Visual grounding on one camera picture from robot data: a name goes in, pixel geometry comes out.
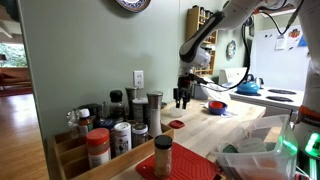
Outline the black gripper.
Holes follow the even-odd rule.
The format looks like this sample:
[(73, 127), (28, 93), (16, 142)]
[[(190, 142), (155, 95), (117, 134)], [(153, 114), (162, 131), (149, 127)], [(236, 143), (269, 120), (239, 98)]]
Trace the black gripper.
[(188, 74), (186, 76), (179, 77), (177, 87), (173, 89), (173, 98), (175, 99), (176, 108), (180, 108), (180, 99), (183, 99), (182, 109), (187, 108), (188, 99), (190, 96), (189, 90), (192, 81), (196, 81), (200, 84), (207, 84), (207, 81), (194, 74)]

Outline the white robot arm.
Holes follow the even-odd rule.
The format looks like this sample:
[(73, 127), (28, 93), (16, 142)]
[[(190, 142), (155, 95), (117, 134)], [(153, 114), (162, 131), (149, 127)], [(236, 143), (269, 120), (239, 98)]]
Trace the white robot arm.
[(190, 100), (190, 77), (193, 67), (203, 68), (210, 62), (210, 55), (202, 49), (202, 42), (216, 30), (233, 30), (240, 27), (259, 7), (280, 8), (292, 4), (298, 10), (298, 18), (307, 42), (311, 60), (307, 72), (302, 106), (309, 110), (320, 109), (320, 0), (230, 0), (222, 11), (216, 12), (179, 49), (178, 87), (173, 90), (176, 105), (183, 108)]

